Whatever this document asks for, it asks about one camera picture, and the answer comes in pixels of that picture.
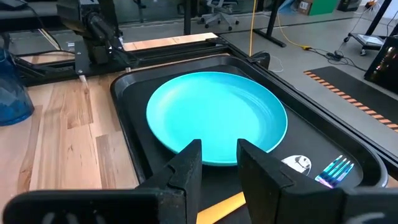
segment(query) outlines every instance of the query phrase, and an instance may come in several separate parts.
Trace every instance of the turquoise plate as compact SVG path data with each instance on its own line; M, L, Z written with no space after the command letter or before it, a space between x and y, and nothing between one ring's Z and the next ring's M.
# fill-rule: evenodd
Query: turquoise plate
M197 72L160 86L147 105L150 129L179 153L201 139L203 163L236 165L236 143L243 138L271 152L284 138L287 115L262 85L222 72Z

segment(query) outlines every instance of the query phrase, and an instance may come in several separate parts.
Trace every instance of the fork tines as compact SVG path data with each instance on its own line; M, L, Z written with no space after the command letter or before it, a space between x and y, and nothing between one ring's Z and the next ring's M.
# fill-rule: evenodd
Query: fork tines
M336 187L354 167L351 161L347 161L347 158L341 160L342 158L343 155L337 157L321 174L315 177L315 180L327 187Z

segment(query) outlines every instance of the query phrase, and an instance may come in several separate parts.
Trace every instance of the black floor mat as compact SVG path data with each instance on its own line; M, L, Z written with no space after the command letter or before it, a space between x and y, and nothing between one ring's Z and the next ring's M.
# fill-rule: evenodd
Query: black floor mat
M332 66L304 74L398 133L397 100Z

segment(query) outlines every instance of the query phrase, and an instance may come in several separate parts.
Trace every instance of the wooden table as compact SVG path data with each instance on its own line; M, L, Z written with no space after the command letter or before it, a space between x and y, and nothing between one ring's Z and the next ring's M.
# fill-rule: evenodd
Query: wooden table
M216 37L212 33L125 44L145 49ZM32 63L73 58L60 53L27 57ZM133 189L136 173L109 86L121 73L29 88L35 105L27 120L0 127L0 208L37 189ZM390 184L398 186L396 180Z

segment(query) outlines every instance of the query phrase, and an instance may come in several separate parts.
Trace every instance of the wall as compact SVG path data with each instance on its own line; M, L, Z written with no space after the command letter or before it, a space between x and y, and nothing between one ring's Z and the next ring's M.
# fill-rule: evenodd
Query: wall
M398 11L398 1L392 0L390 3L390 6L387 8L387 11L384 13L383 17L392 19L395 15L395 13Z

